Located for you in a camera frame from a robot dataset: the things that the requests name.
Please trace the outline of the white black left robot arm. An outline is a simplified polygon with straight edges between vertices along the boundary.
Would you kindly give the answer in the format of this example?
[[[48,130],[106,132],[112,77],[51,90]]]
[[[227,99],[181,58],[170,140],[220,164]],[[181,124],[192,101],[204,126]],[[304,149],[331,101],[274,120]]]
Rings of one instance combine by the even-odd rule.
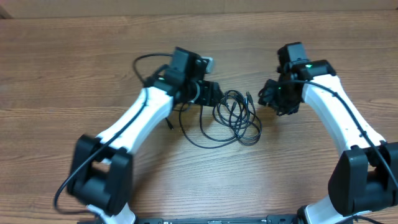
[[[136,223],[128,201],[133,158],[141,144],[175,105],[213,106],[221,98],[219,85],[204,79],[214,66],[211,57],[180,47],[169,56],[170,63],[139,77],[140,95],[112,126],[76,142],[70,174],[60,188],[87,207],[94,223]]]

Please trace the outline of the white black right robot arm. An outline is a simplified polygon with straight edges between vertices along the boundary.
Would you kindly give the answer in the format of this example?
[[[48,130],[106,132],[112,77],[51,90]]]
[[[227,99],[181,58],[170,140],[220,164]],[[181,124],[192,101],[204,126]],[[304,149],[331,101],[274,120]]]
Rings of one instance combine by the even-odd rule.
[[[260,105],[279,116],[309,105],[331,136],[339,160],[328,181],[328,194],[302,206],[278,223],[354,223],[365,215],[397,206],[397,143],[387,142],[361,116],[327,60],[311,61],[300,42],[277,51],[277,80],[259,91]]]

